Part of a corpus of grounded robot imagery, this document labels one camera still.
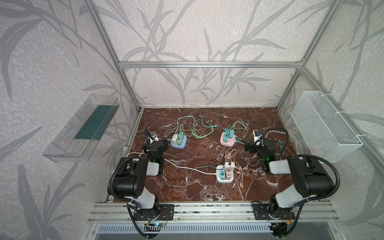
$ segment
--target wallpaper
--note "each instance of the wallpaper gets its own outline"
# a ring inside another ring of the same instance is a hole
[[[343,4],[307,68],[384,155],[384,1]]]
[[[142,68],[126,71],[140,104],[275,107],[292,68]]]
[[[94,2],[120,61],[300,61],[331,0]],[[125,72],[143,106],[274,107],[293,70]]]
[[[298,61],[331,1],[94,2],[120,61]]]
[[[0,239],[78,239],[136,116],[82,3],[0,2]],[[120,108],[89,162],[43,157],[91,93]]]
[[[306,67],[384,153],[384,1],[345,1]],[[361,150],[336,163],[332,204],[350,239],[382,239],[384,178]]]

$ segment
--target transparent plastic tray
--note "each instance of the transparent plastic tray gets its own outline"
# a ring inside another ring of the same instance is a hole
[[[119,106],[116,97],[91,94],[43,156],[54,162],[88,162]]]

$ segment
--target white charger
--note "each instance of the white charger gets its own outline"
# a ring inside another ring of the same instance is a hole
[[[258,131],[258,130],[253,130],[252,131],[252,134],[253,134],[253,142],[255,143],[255,142],[257,142],[260,138],[261,138],[261,135],[260,136],[256,136],[256,131]],[[260,141],[258,141],[257,143],[256,143],[256,146],[259,146],[260,145]]]
[[[229,171],[233,172],[235,169],[235,163],[234,162],[225,162],[224,164],[224,171],[229,169]]]
[[[173,136],[172,136],[172,143],[173,143],[173,145],[177,145],[177,137],[178,137],[178,135],[177,134],[174,134]]]

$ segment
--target brown marble surface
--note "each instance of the brown marble surface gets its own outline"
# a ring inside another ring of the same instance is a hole
[[[252,130],[260,129],[262,132],[273,128],[283,127],[275,108],[170,108],[170,109],[145,109],[141,118],[138,131],[136,133],[131,152],[142,152],[145,141],[144,128],[155,131],[158,137],[162,137],[167,129],[176,127],[178,118],[193,115],[198,121],[197,129],[203,135],[210,132],[210,129],[201,125],[199,115],[204,115],[205,120],[212,120],[213,124],[227,127],[238,119],[249,124],[249,131],[246,139],[251,140]],[[181,120],[187,123],[193,120]],[[222,128],[215,128],[214,132],[203,138],[195,139],[188,137],[187,145],[184,149],[172,148],[165,152],[164,158],[174,160],[174,163],[185,167],[199,167],[205,165],[218,165],[222,161],[223,154],[228,147],[220,144]],[[285,141],[285,134],[270,133],[269,139]],[[244,171],[243,188],[233,183],[221,184],[216,181],[215,175],[205,175],[194,171],[188,187],[170,187],[163,180],[163,175],[150,177],[147,176],[145,187],[159,197],[161,202],[169,201],[234,201],[234,200],[269,200],[272,194],[283,191],[292,184],[290,175],[271,175],[262,171],[260,163],[256,166],[248,166],[241,158],[240,152],[244,145],[237,144],[233,147],[237,149],[237,154],[232,158],[237,161]],[[284,156],[295,154],[292,143],[289,142]],[[243,152],[243,156],[248,162],[255,164],[259,158],[256,154]],[[165,163],[165,176],[170,185],[185,186],[189,179],[190,170],[178,169],[170,163]],[[213,168],[202,168],[204,172],[215,172]]]

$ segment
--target green cable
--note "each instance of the green cable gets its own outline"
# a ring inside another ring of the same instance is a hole
[[[181,119],[188,119],[188,118],[193,118],[194,122],[193,123],[191,123],[191,122],[188,123],[190,129],[184,129],[184,124],[179,124],[179,120],[181,120]],[[183,132],[187,137],[192,137],[193,136],[196,139],[204,138],[204,137],[206,137],[206,136],[208,136],[208,135],[210,135],[211,133],[214,132],[214,127],[215,126],[213,126],[212,121],[211,121],[211,123],[209,123],[207,121],[207,123],[208,123],[209,127],[205,126],[204,124],[203,124],[203,126],[206,127],[206,128],[210,128],[211,132],[206,134],[206,135],[204,135],[204,136],[201,136],[201,133],[196,129],[197,121],[196,121],[194,116],[188,115],[188,116],[185,116],[185,117],[181,117],[181,118],[179,118],[177,120],[177,126],[178,126],[178,129],[180,129],[180,132]]]
[[[240,124],[240,125],[242,125],[243,127],[235,128],[235,126],[236,126],[237,124]],[[238,141],[244,140],[245,136],[248,134],[248,128],[247,128],[246,124],[243,122],[243,120],[241,120],[241,119],[239,119],[239,120],[237,120],[236,122],[234,122],[234,123],[232,124],[232,126],[230,125],[230,126],[228,127],[228,129],[231,129],[231,130],[242,129],[242,130],[244,130],[244,136],[243,136],[242,138],[236,136],[236,140],[238,140]]]

